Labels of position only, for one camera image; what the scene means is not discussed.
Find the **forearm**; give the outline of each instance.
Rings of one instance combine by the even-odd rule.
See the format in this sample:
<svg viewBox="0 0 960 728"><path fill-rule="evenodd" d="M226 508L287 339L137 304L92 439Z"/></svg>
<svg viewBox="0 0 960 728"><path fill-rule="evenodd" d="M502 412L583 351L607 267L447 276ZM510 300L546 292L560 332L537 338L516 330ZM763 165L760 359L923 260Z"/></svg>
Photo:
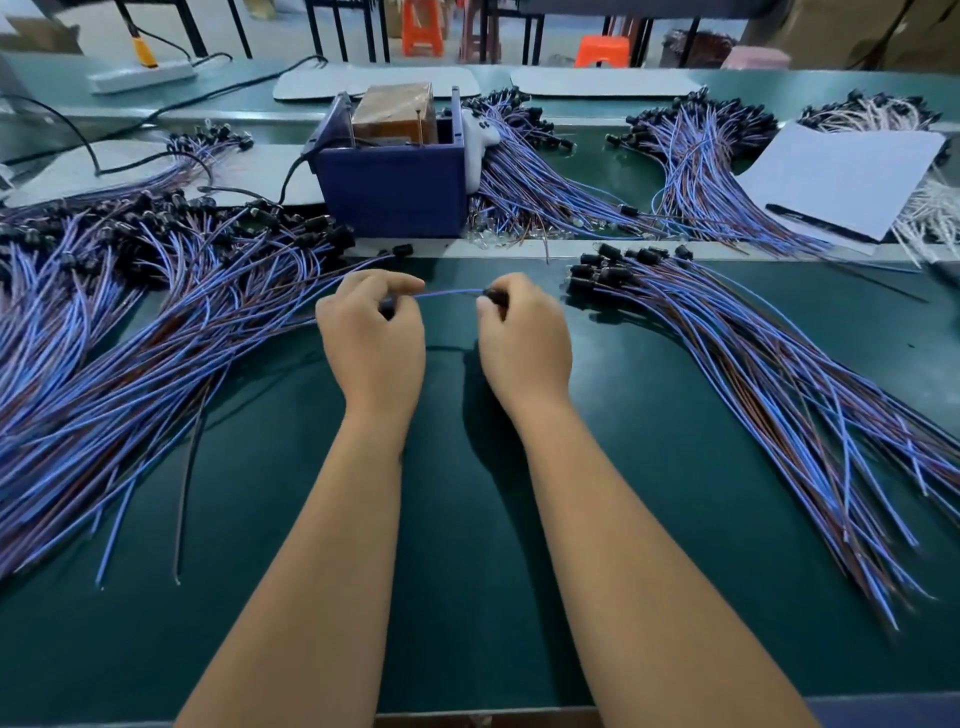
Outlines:
<svg viewBox="0 0 960 728"><path fill-rule="evenodd" d="M396 424L344 419L297 522L184 706L179 728L372 725L404 434Z"/></svg>
<svg viewBox="0 0 960 728"><path fill-rule="evenodd" d="M528 412L517 428L604 725L815 726L777 665L572 407Z"/></svg>

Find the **hand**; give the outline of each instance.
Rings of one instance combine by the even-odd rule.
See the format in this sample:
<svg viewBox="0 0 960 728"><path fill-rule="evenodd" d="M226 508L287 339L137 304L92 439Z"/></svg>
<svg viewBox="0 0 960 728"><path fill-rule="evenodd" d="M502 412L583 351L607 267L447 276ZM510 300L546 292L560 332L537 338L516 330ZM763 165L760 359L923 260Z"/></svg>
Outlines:
<svg viewBox="0 0 960 728"><path fill-rule="evenodd" d="M531 407L569 402L570 332L560 302L522 273L491 283L510 295L505 312L486 296L477 299L480 363L496 398L516 423Z"/></svg>
<svg viewBox="0 0 960 728"><path fill-rule="evenodd" d="M348 416L410 424L423 385L426 345L420 307L407 294L422 290L422 280L403 273L357 271L335 294L317 301L317 326ZM387 321L377 307L392 294L396 314Z"/></svg>

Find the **sheet of paper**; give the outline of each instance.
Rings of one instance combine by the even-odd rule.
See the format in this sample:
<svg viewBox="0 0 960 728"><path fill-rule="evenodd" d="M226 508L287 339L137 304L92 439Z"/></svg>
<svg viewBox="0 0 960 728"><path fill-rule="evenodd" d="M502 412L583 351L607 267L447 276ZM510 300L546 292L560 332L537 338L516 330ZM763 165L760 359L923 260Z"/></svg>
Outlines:
<svg viewBox="0 0 960 728"><path fill-rule="evenodd" d="M418 84L429 82L433 96L450 98L450 90L457 86L460 97L476 96L480 85L473 73L456 65L350 65L330 63L323 68L305 64L287 71L274 85L277 101L306 101L332 99L341 91L360 96L372 85Z"/></svg>
<svg viewBox="0 0 960 728"><path fill-rule="evenodd" d="M701 84L681 69L549 68L523 65L510 72L520 90L534 96L612 96L621 99L673 98Z"/></svg>
<svg viewBox="0 0 960 728"><path fill-rule="evenodd" d="M93 150L105 168L118 167L166 149L164 142L114 139L98 141ZM299 144L254 144L246 152L228 152L210 165L213 180L224 187L240 187L275 200L280 194L283 179L302 149ZM7 198L8 206L33 205L57 200L82 192L109 189L119 184L142 182L152 175L167 169L173 160L161 158L135 167L127 172L97 177L86 150L74 149L54 159L36 177L14 190ZM206 174L201 172L184 188L187 199L201 197L199 185L208 184ZM215 192L210 195L220 207L240 206L250 201L250 196L237 192ZM287 184L284 203L287 205L317 205L324 201L317 178L309 166L301 164Z"/></svg>
<svg viewBox="0 0 960 728"><path fill-rule="evenodd" d="M943 144L934 132L823 133L791 122L737 181L760 209L781 205L879 241ZM835 245L861 252L874 247L767 214Z"/></svg>

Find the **workbench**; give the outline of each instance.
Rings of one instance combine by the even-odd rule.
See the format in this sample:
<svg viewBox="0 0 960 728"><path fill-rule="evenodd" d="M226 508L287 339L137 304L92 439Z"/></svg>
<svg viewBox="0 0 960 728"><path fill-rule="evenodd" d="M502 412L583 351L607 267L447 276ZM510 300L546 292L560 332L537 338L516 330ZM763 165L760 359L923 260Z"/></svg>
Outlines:
<svg viewBox="0 0 960 728"><path fill-rule="evenodd" d="M177 93L197 95L198 85L225 85L281 67L236 61L216 80L202 74L188 89L170 85L94 100L76 83L88 62L12 59L31 93L69 109L86 129L145 115ZM502 67L474 71L485 90L506 84L509 74ZM952 78L691 73L718 97L764 103L780 118L859 87L921 94L947 120L960 121L960 80ZM649 206L660 186L657 165L602 145L607 126L642 104L536 103L546 118L572 127L577 151L555 161L563 173ZM304 138L298 134L312 128L323 108L282 106L263 85L182 109L165 126L228 119L258 139L290 142ZM413 257L399 267L438 290L480 288L520 270L563 296L569 241L557 244L549 263L542 245L525 244L506 252L509 257L466 245L454 246L465 257ZM724 258L710 265L780 307L827 353L960 434L960 313L948 291L926 277L871 273L929 300L917 303L820 263L764 262L727 250L711 255L709 246L698 247L698 256ZM429 247L420 250L430 255ZM954 525L890 473L891 500L923 544L904 564L936 599L915 596L913 614L898 611L899 633L885 630L682 347L655 325L568 303L578 411L631 487L800 692L813 698L825 725L841 724L830 715L851 704L822 702L823 696L960 690L960 532ZM523 451L479 368L472 300L428 300L421 310L426 380L404 452L379 711L590 705ZM185 445L137 488L103 590L93 580L108 528L75 539L3 590L0 725L171 720L291 527L343 410L316 330L286 334L238 362L209 408L197 450L182 584L174 583L172 565ZM923 724L921 714L929 718L947 704L929 700L902 700L896 709L889 702L873 705L882 705L886 717L903 711L898 715L910 720L903 725L916 726Z"/></svg>

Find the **white wire bundle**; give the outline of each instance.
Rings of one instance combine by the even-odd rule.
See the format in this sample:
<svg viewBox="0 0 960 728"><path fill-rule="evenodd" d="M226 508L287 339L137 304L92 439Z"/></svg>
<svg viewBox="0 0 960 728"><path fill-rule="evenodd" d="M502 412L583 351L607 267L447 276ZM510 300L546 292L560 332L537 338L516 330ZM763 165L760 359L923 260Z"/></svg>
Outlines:
<svg viewBox="0 0 960 728"><path fill-rule="evenodd" d="M938 114L926 109L920 97L864 96L854 92L843 104L805 110L800 123L821 132L926 132L939 118ZM953 257L960 259L957 251L960 189L947 184L937 170L936 163L944 158L946 154L941 153L892 228L892 233L918 267L922 261L933 262L940 258L930 248L930 243L945 245Z"/></svg>

